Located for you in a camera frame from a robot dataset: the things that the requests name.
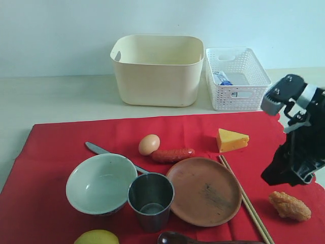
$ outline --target wooden plate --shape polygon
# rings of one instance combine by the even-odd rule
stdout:
[[[202,227],[212,227],[232,219],[242,201],[238,181],[217,161],[189,158],[171,167],[167,178],[175,188],[171,205],[182,220]]]

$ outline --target white bowl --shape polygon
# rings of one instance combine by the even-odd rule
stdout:
[[[127,190],[138,176],[134,164],[118,154],[100,154],[79,164],[69,176],[66,196],[76,210],[111,215],[127,202]]]

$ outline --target stainless steel cup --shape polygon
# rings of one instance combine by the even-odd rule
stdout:
[[[146,173],[132,182],[127,201],[135,211],[142,229],[153,233],[162,230],[167,224],[174,195],[173,184],[164,175]]]

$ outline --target knife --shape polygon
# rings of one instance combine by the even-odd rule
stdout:
[[[97,146],[89,141],[86,141],[86,146],[89,150],[91,150],[92,152],[94,152],[95,154],[111,154],[111,152],[101,148],[100,146]],[[134,166],[136,167],[136,169],[140,172],[140,173],[143,173],[143,174],[146,174],[146,173],[149,173],[149,171],[139,167],[138,165],[135,165]]]

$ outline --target white wire basket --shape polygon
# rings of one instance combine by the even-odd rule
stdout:
[[[224,72],[232,85],[220,85],[216,72]],[[206,49],[206,80],[217,111],[257,111],[272,84],[250,48]]]

